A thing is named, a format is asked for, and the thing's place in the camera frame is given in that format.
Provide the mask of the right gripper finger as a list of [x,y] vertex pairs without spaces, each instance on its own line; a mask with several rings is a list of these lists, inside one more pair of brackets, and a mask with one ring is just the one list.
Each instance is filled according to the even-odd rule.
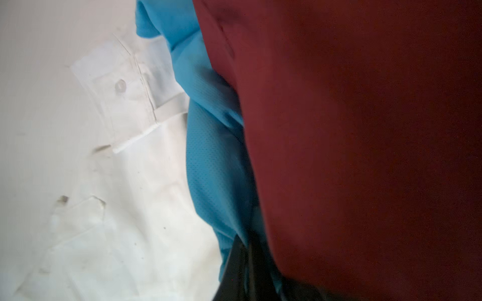
[[338,300],[326,291],[283,279],[277,291],[259,237],[249,234],[249,243],[235,237],[225,272],[213,298],[215,301],[262,300]]

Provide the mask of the teal cloth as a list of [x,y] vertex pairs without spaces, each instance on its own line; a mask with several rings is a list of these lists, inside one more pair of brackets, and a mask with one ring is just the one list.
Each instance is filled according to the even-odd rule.
[[272,283],[282,277],[267,246],[254,174],[247,154],[237,95],[212,68],[192,1],[138,1],[136,29],[142,38],[165,38],[176,81],[190,98],[186,169],[199,217],[212,227],[222,263],[236,238],[259,235]]

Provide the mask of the white cloth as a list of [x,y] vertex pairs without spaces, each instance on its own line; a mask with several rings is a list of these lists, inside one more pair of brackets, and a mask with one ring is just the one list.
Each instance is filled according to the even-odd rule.
[[109,142],[51,207],[40,254],[7,300],[212,300],[221,264],[186,177],[189,97],[162,37],[129,25],[72,72]]

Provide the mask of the maroon cloth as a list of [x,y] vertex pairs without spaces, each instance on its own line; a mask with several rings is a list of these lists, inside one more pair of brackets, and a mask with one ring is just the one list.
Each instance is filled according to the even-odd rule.
[[280,272],[481,299],[481,2],[195,1]]

